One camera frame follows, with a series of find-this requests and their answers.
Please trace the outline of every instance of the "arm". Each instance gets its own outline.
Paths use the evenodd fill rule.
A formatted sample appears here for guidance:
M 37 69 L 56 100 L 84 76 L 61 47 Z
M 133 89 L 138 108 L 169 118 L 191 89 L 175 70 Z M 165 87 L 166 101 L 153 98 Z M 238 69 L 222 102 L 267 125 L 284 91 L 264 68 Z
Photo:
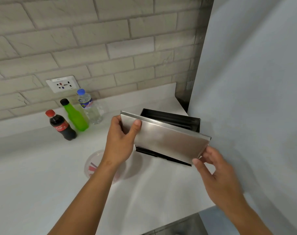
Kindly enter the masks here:
M 213 164 L 211 174 L 204 163 Z M 257 213 L 246 202 L 232 166 L 215 148 L 208 146 L 193 164 L 201 174 L 211 200 L 226 214 L 241 235 L 272 235 Z
M 141 121 L 136 120 L 125 135 L 120 122 L 120 116 L 112 118 L 99 167 L 48 235 L 95 235 L 114 175 L 130 157 L 134 138 L 141 128 Z

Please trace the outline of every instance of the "floor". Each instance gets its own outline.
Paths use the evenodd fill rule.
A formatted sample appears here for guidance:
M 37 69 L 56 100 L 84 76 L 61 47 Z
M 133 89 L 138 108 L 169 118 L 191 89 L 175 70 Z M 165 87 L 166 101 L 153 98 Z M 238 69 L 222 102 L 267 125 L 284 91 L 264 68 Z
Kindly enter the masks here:
M 143 235 L 208 235 L 198 213 L 180 219 Z

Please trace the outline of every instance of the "black bottle cap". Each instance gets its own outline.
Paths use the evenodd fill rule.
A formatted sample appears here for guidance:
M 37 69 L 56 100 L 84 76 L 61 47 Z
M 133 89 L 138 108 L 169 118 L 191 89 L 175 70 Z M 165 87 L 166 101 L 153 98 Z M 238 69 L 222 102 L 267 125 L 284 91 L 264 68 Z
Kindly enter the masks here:
M 66 106 L 66 105 L 68 105 L 68 104 L 69 104 L 69 100 L 68 100 L 68 99 L 66 99 L 66 98 L 64 98 L 64 99 L 61 99 L 61 100 L 60 100 L 60 103 L 61 103 L 61 105 L 62 105 L 62 106 Z

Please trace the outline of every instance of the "plastic bottle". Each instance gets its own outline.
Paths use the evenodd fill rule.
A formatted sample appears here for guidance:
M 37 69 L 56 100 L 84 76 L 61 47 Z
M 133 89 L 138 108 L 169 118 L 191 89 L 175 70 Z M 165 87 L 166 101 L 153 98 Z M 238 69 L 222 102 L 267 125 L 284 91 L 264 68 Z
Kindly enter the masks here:
M 69 103 L 68 99 L 61 99 L 60 103 L 67 111 L 68 118 L 71 120 L 77 130 L 84 131 L 89 127 L 82 114 Z
M 85 114 L 88 116 L 92 124 L 99 124 L 102 121 L 99 109 L 93 103 L 92 97 L 89 93 L 86 93 L 84 89 L 77 90 L 79 95 L 79 103 L 84 109 Z
M 58 132 L 60 132 L 65 139 L 73 140 L 77 137 L 76 131 L 74 131 L 69 123 L 61 115 L 57 115 L 55 111 L 48 110 L 45 114 L 49 117 L 49 122 Z

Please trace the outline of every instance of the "brick wall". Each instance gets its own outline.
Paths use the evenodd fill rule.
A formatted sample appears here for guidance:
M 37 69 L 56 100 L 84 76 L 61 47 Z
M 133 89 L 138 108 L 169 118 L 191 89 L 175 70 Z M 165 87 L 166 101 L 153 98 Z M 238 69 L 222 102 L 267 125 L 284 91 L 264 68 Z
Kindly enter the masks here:
M 60 106 L 45 80 L 94 98 L 196 75 L 213 0 L 0 0 L 0 120 Z

